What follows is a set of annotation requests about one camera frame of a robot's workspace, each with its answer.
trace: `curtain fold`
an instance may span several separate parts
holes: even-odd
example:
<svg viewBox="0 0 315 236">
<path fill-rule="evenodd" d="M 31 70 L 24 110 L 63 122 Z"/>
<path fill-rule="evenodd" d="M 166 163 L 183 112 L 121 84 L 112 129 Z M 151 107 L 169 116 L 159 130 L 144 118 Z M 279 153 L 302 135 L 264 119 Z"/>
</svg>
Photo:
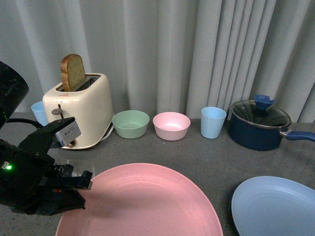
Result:
<svg viewBox="0 0 315 236">
<path fill-rule="evenodd" d="M 80 54 L 107 75 L 115 113 L 200 118 L 255 94 L 293 122 L 315 120 L 313 0 L 0 0 L 0 60 L 27 81 L 18 112 L 61 82 Z"/>
</svg>

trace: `cup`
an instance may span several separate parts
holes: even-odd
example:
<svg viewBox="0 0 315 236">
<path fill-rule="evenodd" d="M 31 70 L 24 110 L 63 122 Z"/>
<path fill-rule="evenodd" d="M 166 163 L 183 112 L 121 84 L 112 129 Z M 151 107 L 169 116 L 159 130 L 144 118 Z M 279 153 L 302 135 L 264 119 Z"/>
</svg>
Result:
<svg viewBox="0 0 315 236">
<path fill-rule="evenodd" d="M 201 109 L 201 135 L 207 139 L 215 139 L 222 129 L 226 112 L 218 107 Z"/>
<path fill-rule="evenodd" d="M 33 111 L 36 120 L 42 125 L 45 126 L 48 124 L 47 116 L 44 110 L 43 102 L 36 102 L 31 106 L 31 110 Z"/>
</svg>

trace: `navy blue saucepan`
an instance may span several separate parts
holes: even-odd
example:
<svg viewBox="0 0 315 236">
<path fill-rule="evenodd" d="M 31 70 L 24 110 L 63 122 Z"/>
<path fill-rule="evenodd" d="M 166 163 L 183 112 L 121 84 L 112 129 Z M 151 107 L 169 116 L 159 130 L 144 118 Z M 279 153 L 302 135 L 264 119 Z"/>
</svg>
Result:
<svg viewBox="0 0 315 236">
<path fill-rule="evenodd" d="M 290 130 L 290 116 L 273 103 L 269 96 L 256 95 L 253 101 L 232 104 L 230 137 L 246 148 L 260 151 L 277 148 L 282 138 L 315 142 L 315 133 Z"/>
</svg>

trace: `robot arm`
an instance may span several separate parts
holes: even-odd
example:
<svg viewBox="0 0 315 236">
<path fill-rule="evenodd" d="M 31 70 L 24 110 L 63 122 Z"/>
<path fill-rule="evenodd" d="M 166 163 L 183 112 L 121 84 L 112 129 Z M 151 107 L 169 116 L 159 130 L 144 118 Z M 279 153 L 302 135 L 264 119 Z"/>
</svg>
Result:
<svg viewBox="0 0 315 236">
<path fill-rule="evenodd" d="M 0 62 L 0 128 L 28 92 L 23 78 Z M 0 204 L 13 212 L 54 215 L 84 208 L 77 191 L 90 189 L 92 173 L 72 177 L 73 166 L 55 165 L 47 152 L 81 135 L 75 118 L 56 120 L 29 134 L 18 147 L 0 140 Z"/>
</svg>

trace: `toast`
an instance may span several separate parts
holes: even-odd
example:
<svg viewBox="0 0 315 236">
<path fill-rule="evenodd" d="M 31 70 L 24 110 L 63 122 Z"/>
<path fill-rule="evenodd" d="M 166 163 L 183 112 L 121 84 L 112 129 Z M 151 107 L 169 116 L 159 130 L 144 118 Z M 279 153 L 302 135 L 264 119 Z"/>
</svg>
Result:
<svg viewBox="0 0 315 236">
<path fill-rule="evenodd" d="M 69 54 L 61 61 L 61 79 L 64 91 L 72 89 L 80 82 L 85 80 L 85 70 L 80 55 Z"/>
</svg>

